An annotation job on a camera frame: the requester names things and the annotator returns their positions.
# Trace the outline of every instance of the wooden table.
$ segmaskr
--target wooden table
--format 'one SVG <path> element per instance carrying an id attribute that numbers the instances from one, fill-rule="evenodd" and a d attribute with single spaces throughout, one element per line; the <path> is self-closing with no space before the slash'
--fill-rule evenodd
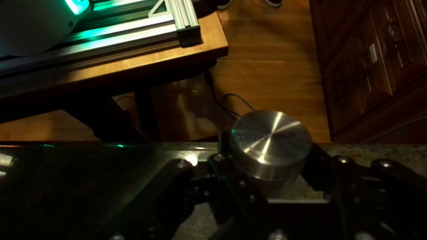
<path id="1" fill-rule="evenodd" d="M 111 96 L 134 91 L 141 124 L 153 128 L 149 88 L 203 73 L 228 54 L 228 43 L 216 12 L 199 19 L 202 44 L 61 73 L 49 73 L 0 86 L 0 123 L 64 109 L 94 130 L 102 140 L 139 141 L 141 135 Z"/>

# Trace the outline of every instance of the green led light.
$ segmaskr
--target green led light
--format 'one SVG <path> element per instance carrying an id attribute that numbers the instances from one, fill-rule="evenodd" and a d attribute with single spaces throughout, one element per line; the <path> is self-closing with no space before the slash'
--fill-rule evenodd
<path id="1" fill-rule="evenodd" d="M 84 12 L 89 6 L 89 0 L 65 0 L 75 15 Z"/>

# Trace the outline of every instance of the metal cylinder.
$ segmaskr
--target metal cylinder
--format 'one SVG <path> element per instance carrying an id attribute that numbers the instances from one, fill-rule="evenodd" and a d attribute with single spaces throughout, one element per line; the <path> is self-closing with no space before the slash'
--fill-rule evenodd
<path id="1" fill-rule="evenodd" d="M 296 179 L 313 142 L 307 129 L 278 111 L 254 111 L 233 126 L 230 144 L 234 164 L 263 181 Z"/>

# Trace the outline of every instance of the cabinet door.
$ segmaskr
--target cabinet door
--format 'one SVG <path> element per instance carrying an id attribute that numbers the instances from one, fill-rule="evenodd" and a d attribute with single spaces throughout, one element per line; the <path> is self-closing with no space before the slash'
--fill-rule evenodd
<path id="1" fill-rule="evenodd" d="M 380 0 L 373 9 L 393 92 L 427 72 L 425 39 L 413 7 L 412 0 Z"/>
<path id="2" fill-rule="evenodd" d="M 323 81 L 331 129 L 336 133 L 363 113 L 347 42 L 325 70 Z"/>
<path id="3" fill-rule="evenodd" d="M 316 32 L 319 58 L 325 63 L 328 50 L 333 47 L 336 31 L 349 21 L 350 6 L 355 0 L 310 0 L 311 15 Z"/>
<path id="4" fill-rule="evenodd" d="M 356 85 L 360 88 L 363 110 L 367 111 L 391 95 L 371 10 L 355 27 L 348 41 Z"/>

